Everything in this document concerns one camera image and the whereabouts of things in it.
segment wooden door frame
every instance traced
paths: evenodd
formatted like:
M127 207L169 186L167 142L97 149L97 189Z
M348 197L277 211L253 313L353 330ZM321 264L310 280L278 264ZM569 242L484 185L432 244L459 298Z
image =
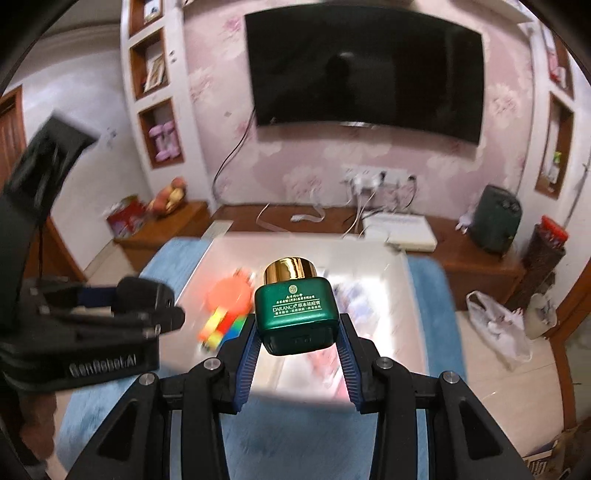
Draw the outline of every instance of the wooden door frame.
M579 279L558 307L556 311L557 326L545 334L550 340L556 361L565 430L571 429L577 424L574 386L570 374L569 359L566 355L566 341L585 320L589 312L591 312L591 261L587 263Z
M25 150L27 147L27 137L25 136L25 125L23 120L22 114L22 85L18 85L17 87L13 88L10 92L6 93L0 98L0 115L4 113L5 107L7 105L14 105L16 109L18 121L17 121L17 128L19 133L19 141L20 147L22 150ZM72 271L72 275L74 278L71 280L77 281L86 281L86 277L74 258L72 257L70 251L66 247L66 244L61 238L60 233L58 232L53 220L51 220L51 216L47 217L47 221L43 227L43 234L44 234L44 242L47 242L48 245L52 245L54 248L59 250L63 256L63 259L67 265L67 267Z

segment power outlet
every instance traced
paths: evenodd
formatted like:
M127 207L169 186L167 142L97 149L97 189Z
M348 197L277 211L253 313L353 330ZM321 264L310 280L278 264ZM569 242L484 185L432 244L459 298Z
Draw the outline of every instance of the power outlet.
M360 178L364 188L371 188L373 180L378 179L382 172L386 174L384 185L404 185L408 181L409 173L403 168L370 167L367 165L343 165L343 181L349 182Z

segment wooden side table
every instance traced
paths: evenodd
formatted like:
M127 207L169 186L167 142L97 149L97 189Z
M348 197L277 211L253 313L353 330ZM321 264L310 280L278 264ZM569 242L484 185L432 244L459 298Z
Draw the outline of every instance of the wooden side table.
M263 207L264 205L224 206L213 218L233 220L231 232L266 232L268 230L256 224L256 217ZM354 208L333 207L325 211L326 218L320 223L292 223L292 215L307 213L317 216L318 213L308 206L275 205L265 210L262 219L290 232L344 233L355 217ZM499 303L509 300L525 274L513 249L502 258L488 254L478 248L467 235L455 230L455 220L430 216L427 220L437 238L437 248L431 254L412 254L429 256L441 264L458 310L466 310L466 295L473 290L480 290Z
M148 220L135 235L116 238L134 270L140 272L175 236L202 236L212 219L206 202L188 202L164 218Z

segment white router box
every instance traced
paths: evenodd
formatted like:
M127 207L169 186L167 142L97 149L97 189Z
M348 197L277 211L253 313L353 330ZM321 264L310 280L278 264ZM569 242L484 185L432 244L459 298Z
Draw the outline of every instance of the white router box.
M423 215L377 213L363 220L365 238L383 240L407 251L433 252L437 239Z

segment television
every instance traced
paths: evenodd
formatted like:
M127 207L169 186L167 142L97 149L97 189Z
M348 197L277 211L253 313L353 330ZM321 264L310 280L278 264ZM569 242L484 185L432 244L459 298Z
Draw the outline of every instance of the television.
M387 7L296 5L246 15L258 125L395 125L478 144L482 37Z

